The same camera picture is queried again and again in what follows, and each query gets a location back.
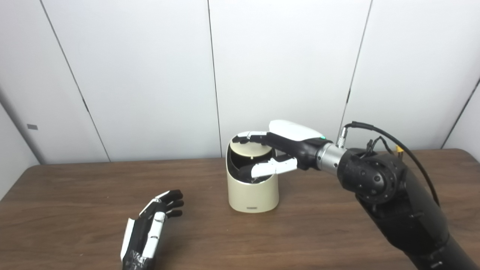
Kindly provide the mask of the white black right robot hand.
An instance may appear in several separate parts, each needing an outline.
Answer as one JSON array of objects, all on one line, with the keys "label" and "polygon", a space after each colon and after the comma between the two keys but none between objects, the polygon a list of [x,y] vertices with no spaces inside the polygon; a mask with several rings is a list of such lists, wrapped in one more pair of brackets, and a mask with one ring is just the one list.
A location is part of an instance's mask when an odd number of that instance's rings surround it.
[{"label": "white black right robot hand", "polygon": [[247,178],[259,178],[273,174],[286,173],[296,169],[321,170],[321,152],[331,145],[322,133],[304,125],[286,120],[273,120],[267,132],[248,131],[233,137],[233,143],[257,143],[279,150],[284,154],[239,169],[239,175]]}]

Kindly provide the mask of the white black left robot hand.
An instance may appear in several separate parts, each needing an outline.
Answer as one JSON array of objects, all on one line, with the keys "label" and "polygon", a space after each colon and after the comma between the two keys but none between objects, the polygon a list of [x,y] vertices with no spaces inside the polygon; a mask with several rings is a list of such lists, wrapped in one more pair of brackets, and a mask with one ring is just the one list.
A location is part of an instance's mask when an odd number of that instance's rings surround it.
[{"label": "white black left robot hand", "polygon": [[155,196],[137,219],[127,219],[120,260],[123,270],[154,270],[158,243],[167,219],[180,217],[183,194],[179,189]]}]

